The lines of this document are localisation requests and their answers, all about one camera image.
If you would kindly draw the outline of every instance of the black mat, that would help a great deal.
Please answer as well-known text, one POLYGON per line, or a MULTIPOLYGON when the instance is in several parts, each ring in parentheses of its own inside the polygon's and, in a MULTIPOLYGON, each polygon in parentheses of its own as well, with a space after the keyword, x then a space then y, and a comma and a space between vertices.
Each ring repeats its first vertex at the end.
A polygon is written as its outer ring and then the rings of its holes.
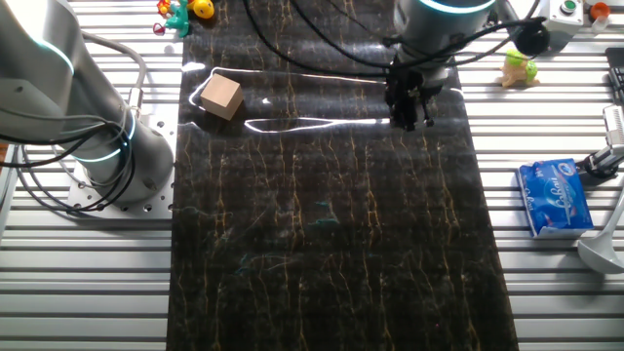
MULTIPOLYGON (((339 4, 390 33, 392 3, 339 4)), ((390 60, 327 2, 301 4, 345 48, 390 60)), ((404 133, 383 84, 302 75, 240 1, 215 6, 184 39, 168 349, 516 350, 456 72, 437 125, 404 133), (199 108, 215 67, 245 94, 229 123, 199 108)), ((365 69, 287 0, 253 10, 293 57, 365 69)))

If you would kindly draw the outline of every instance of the blue package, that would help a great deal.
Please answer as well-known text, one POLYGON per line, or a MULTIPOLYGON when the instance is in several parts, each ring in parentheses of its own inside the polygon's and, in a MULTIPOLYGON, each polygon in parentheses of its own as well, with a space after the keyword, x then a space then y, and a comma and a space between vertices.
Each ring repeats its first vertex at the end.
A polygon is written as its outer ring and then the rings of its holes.
POLYGON ((580 236, 594 228, 574 160, 521 166, 518 179, 533 237, 580 236))

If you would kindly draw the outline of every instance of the colorful toy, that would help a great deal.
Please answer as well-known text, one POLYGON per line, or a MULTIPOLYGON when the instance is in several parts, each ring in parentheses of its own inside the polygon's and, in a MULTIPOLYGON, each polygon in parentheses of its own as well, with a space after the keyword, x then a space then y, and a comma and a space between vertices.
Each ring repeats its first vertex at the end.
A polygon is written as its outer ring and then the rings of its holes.
MULTIPOLYGON (((162 0, 161 2, 164 6, 166 6, 167 1, 168 0, 162 0)), ((188 34, 188 12, 186 11, 186 6, 188 5, 187 0, 179 0, 179 5, 180 6, 170 4, 170 11, 173 11, 174 15, 167 19, 165 25, 154 23, 154 26, 152 27, 154 34, 164 35, 165 28, 178 29, 180 38, 183 38, 186 34, 188 34)))
POLYGON ((507 51, 505 65, 500 68, 503 71, 503 88, 509 88, 518 81, 527 84, 538 84, 535 79, 537 76, 537 65, 528 59, 518 50, 510 49, 507 51))
POLYGON ((187 6, 198 18, 209 20, 215 15, 215 6, 211 0, 191 0, 187 6))
POLYGON ((169 12, 172 8, 172 0, 160 0, 156 6, 158 7, 160 16, 166 19, 169 17, 169 12))
POLYGON ((172 4, 171 0, 160 0, 157 4, 158 13, 167 21, 165 25, 154 23, 152 31, 158 36, 165 35, 166 28, 179 29, 179 37, 188 34, 188 13, 193 10, 201 19, 210 19, 215 15, 215 7, 211 0, 179 0, 179 6, 172 4))
MULTIPOLYGON (((160 0, 156 6, 158 13, 164 18, 167 18, 173 11, 171 0, 160 0)), ((190 0, 185 7, 192 10, 200 19, 208 20, 215 15, 215 6, 211 0, 190 0)))

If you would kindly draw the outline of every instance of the black cable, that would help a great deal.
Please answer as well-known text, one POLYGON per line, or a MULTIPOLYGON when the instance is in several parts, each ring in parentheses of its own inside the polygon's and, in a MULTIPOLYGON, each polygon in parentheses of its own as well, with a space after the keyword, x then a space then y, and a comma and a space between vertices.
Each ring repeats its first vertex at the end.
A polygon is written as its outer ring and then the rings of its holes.
MULTIPOLYGON (((114 123, 107 123, 107 124, 104 124, 103 126, 105 128, 112 128, 114 130, 114 132, 118 132, 121 129, 118 125, 116 125, 114 123)), ((82 136, 82 139, 78 143, 78 147, 80 146, 80 144, 86 142, 91 137, 93 137, 97 132, 98 131, 89 132, 89 133, 86 133, 85 136, 82 136)), ((26 183, 26 181, 25 181, 25 179, 23 177, 23 173, 22 173, 21 169, 17 168, 19 180, 21 181, 22 185, 24 186, 24 189, 33 197, 33 199, 35 199, 40 205, 42 205, 42 206, 44 206, 44 207, 46 207, 46 208, 48 208, 50 210, 53 210, 53 211, 65 211, 65 212, 68 212, 68 213, 85 213, 85 212, 101 211, 101 210, 105 209, 106 207, 110 206, 111 204, 113 204, 115 201, 117 201, 117 199, 119 199, 119 197, 121 197, 121 195, 123 195, 123 193, 128 189, 128 187, 132 183, 132 180, 133 180, 133 178, 135 176, 136 163, 135 163, 134 154, 132 152, 130 152, 130 148, 129 147, 124 147, 124 145, 128 145, 129 143, 130 143, 130 140, 128 139, 128 136, 122 134, 121 135, 121 139, 120 139, 120 148, 122 150, 124 150, 125 152, 121 153, 122 157, 120 157, 120 164, 119 164, 120 171, 119 172, 124 172, 126 170, 125 165, 126 165, 126 162, 127 162, 127 157, 131 157, 132 168, 131 168, 130 176, 129 176, 128 180, 126 181, 126 184, 121 189, 121 191, 119 191, 117 193, 117 195, 115 195, 110 201, 108 201, 108 199, 119 188, 119 185, 121 184, 121 181, 123 179, 122 176, 118 177, 118 179, 113 183, 113 185, 108 190, 108 192, 106 194, 104 194, 99 200, 93 202, 91 205, 88 205, 86 207, 74 208, 74 207, 72 207, 72 206, 70 206, 68 204, 65 204, 63 201, 61 201, 60 199, 58 199, 57 197, 52 195, 48 190, 46 190, 44 188, 44 186, 39 181, 39 178, 32 171, 32 168, 35 167, 37 165, 37 163, 30 162, 30 160, 28 159, 28 155, 26 153, 26 150, 25 150, 24 146, 21 147, 21 152, 22 152, 22 155, 23 155, 23 159, 25 161, 22 165, 27 166, 27 167, 24 167, 24 168, 28 169, 28 172, 30 173, 30 176, 32 177, 32 179, 35 182, 35 184, 37 185, 37 187, 41 191, 43 191, 44 194, 46 194, 52 201, 54 201, 57 204, 59 204, 60 207, 52 206, 52 205, 46 203, 45 201, 43 201, 43 199, 41 199, 38 196, 36 196, 34 194, 34 192, 30 189, 28 184, 26 183), (108 201, 108 202, 106 204, 102 205, 101 203, 104 202, 104 201, 108 201)), ((43 161, 43 162, 46 163, 46 164, 52 163, 52 160, 55 160, 57 158, 61 158, 62 159, 64 157, 63 156, 64 154, 67 154, 67 153, 70 153, 70 152, 71 152, 71 148, 67 149, 67 151, 63 152, 63 154, 59 155, 58 157, 55 157, 54 159, 46 160, 46 161, 43 161)), ((14 162, 12 163, 14 165, 19 165, 17 163, 17 154, 18 153, 16 152, 16 154, 14 155, 14 162)))
POLYGON ((360 27, 362 27, 362 29, 364 29, 364 31, 372 36, 376 36, 379 39, 384 39, 386 38, 384 35, 381 35, 379 33, 375 33, 374 31, 370 30, 368 27, 366 27, 365 25, 363 25, 360 21, 358 21, 356 18, 354 18, 353 16, 349 15, 349 13, 347 13, 346 11, 340 9, 340 7, 335 4, 332 0, 325 0, 327 1, 333 8, 335 8, 336 11, 338 11, 341 15, 345 16, 346 18, 348 18, 349 20, 351 20, 352 22, 356 23, 357 25, 359 25, 360 27))
MULTIPOLYGON (((81 139, 76 142, 75 144, 73 144, 71 147, 69 147, 68 149, 66 149, 63 153, 61 153, 59 156, 53 157, 51 159, 48 160, 44 160, 44 161, 37 161, 37 162, 32 162, 32 163, 27 163, 27 164, 20 164, 20 163, 12 163, 12 162, 0 162, 0 167, 8 167, 8 168, 33 168, 33 167, 41 167, 41 166, 46 166, 46 165, 50 165, 58 160, 62 160, 65 157, 69 156, 72 152, 76 151, 80 146, 82 146, 85 142, 89 141, 90 138, 92 138, 93 136, 95 136, 97 133, 99 133, 100 128, 94 128, 93 130, 87 132, 87 134, 85 136, 81 136, 81 139)), ((5 140, 9 140, 10 137, 5 137, 5 136, 1 136, 0 138, 5 139, 5 140)))
POLYGON ((65 138, 65 139, 28 140, 28 139, 24 139, 24 138, 20 138, 20 137, 5 136, 5 135, 2 135, 2 134, 0 134, 0 139, 6 140, 6 141, 11 142, 11 143, 17 143, 17 144, 61 145, 61 144, 69 143, 69 142, 72 142, 72 141, 80 140, 80 139, 84 138, 87 133, 94 132, 94 131, 98 132, 98 131, 100 131, 100 130, 102 130, 104 128, 107 128, 106 124, 101 124, 100 126, 93 127, 91 130, 88 130, 84 134, 81 134, 81 135, 78 135, 78 136, 68 137, 68 138, 65 138))
POLYGON ((504 29, 504 28, 510 28, 510 27, 515 27, 515 26, 527 26, 530 24, 534 24, 537 21, 544 21, 546 19, 543 18, 537 18, 537 19, 522 19, 522 20, 515 20, 515 21, 510 21, 507 23, 502 23, 502 24, 497 24, 497 25, 493 25, 489 28, 486 28, 482 31, 479 31, 471 36, 468 36, 464 39, 462 39, 461 41, 457 42, 457 43, 453 43, 450 44, 448 46, 446 46, 445 48, 441 49, 440 51, 436 52, 435 54, 429 55, 426 58, 421 58, 421 59, 417 59, 417 60, 412 60, 412 61, 408 61, 408 62, 398 62, 398 63, 394 63, 394 64, 389 64, 389 63, 379 63, 379 62, 373 62, 373 61, 369 61, 365 58, 360 58, 356 55, 353 55, 347 51, 345 51, 344 49, 342 49, 339 45, 337 45, 336 43, 334 43, 330 38, 328 38, 313 22, 312 20, 307 17, 305 15, 305 13, 303 12, 303 10, 299 7, 298 3, 296 2, 296 0, 290 0, 292 6, 294 7, 294 10, 299 14, 299 16, 308 24, 308 26, 310 27, 310 29, 312 29, 312 31, 314 31, 326 44, 330 45, 331 47, 333 47, 334 49, 336 49, 339 53, 343 54, 345 57, 352 59, 354 61, 356 61, 357 63, 363 64, 363 65, 367 65, 370 67, 376 67, 376 68, 384 68, 384 69, 399 69, 399 68, 409 68, 409 67, 413 67, 422 63, 426 63, 429 62, 431 60, 434 59, 440 59, 441 55, 450 52, 452 50, 454 50, 455 48, 461 48, 465 45, 467 45, 468 43, 484 36, 487 34, 490 34, 494 31, 497 31, 499 29, 504 29))
POLYGON ((250 22, 252 23, 253 30, 257 34, 258 38, 260 38, 260 41, 271 52, 273 52, 273 54, 277 55, 278 57, 280 57, 281 59, 283 59, 283 60, 285 60, 285 61, 287 61, 289 63, 294 64, 295 66, 297 66, 299 68, 303 68, 303 69, 310 70, 310 71, 317 72, 317 73, 321 73, 321 74, 346 76, 346 77, 362 77, 362 78, 385 78, 386 77, 385 73, 339 71, 339 70, 318 68, 318 67, 314 67, 314 66, 311 66, 309 64, 306 64, 306 63, 299 62, 299 61, 289 57, 288 55, 282 53, 279 49, 277 49, 275 46, 273 46, 273 44, 271 44, 268 41, 268 39, 266 39, 266 37, 262 33, 262 30, 260 30, 260 27, 259 27, 257 21, 255 20, 254 15, 252 14, 252 10, 250 8, 250 0, 243 0, 243 6, 245 6, 245 12, 247 13, 247 17, 249 18, 250 22))
MULTIPOLYGON (((23 157, 24 160, 26 162, 28 162, 28 156, 26 155, 25 149, 22 147, 22 153, 23 153, 23 157)), ((101 199, 93 202, 91 205, 86 206, 86 207, 80 207, 80 208, 74 208, 66 203, 64 203, 63 201, 61 201, 59 198, 55 197, 54 195, 52 195, 49 191, 47 191, 43 185, 41 184, 41 182, 39 181, 39 179, 37 178, 37 176, 34 174, 34 172, 31 169, 28 169, 28 172, 30 173, 30 176, 32 177, 33 181, 35 182, 35 184, 37 185, 37 187, 39 188, 39 190, 43 191, 51 200, 53 200, 54 202, 56 202, 59 205, 62 205, 62 207, 55 207, 52 206, 48 203, 46 203, 43 199, 41 199, 40 197, 38 197, 37 195, 35 195, 35 193, 30 189, 30 187, 28 186, 28 184, 25 181, 25 178, 23 177, 23 173, 21 172, 20 169, 17 169, 18 171, 18 177, 19 180, 21 181, 21 184, 23 185, 24 189, 26 190, 26 192, 28 192, 28 194, 30 194, 30 196, 32 196, 33 199, 35 199, 35 201, 37 201, 40 205, 44 206, 45 208, 52 210, 52 211, 65 211, 68 213, 85 213, 85 212, 95 212, 95 211, 101 211, 105 208, 107 208, 108 206, 112 205, 113 203, 115 203, 115 201, 117 201, 128 189, 128 187, 130 186, 130 184, 132 183, 134 177, 135 177, 135 172, 136 172, 136 161, 135 161, 135 155, 134 154, 130 154, 129 157, 131 157, 131 172, 130 175, 128 177, 128 180, 126 181, 124 187, 117 193, 117 195, 115 195, 110 201, 108 201, 106 204, 101 205, 102 202, 108 200, 108 198, 110 198, 110 196, 115 192, 115 190, 119 187, 119 184, 121 183, 121 179, 123 178, 122 176, 119 177, 119 179, 117 179, 117 181, 115 181, 115 183, 111 186, 110 190, 104 194, 101 199)), ((121 164, 125 165, 125 159, 120 159, 121 164)))

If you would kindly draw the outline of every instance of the gray cable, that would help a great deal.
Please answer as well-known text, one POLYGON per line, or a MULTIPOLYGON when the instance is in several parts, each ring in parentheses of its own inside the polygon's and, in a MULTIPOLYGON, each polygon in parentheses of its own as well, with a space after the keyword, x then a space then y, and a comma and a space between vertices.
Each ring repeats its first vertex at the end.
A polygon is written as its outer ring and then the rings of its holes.
POLYGON ((113 40, 104 39, 102 37, 98 37, 97 35, 87 33, 85 31, 82 32, 82 36, 85 39, 89 39, 96 44, 102 45, 112 50, 116 50, 131 57, 138 64, 138 78, 136 78, 135 88, 140 89, 143 86, 143 81, 145 80, 145 75, 147 74, 147 65, 145 65, 145 60, 141 57, 141 55, 139 55, 136 51, 130 49, 129 47, 113 40))

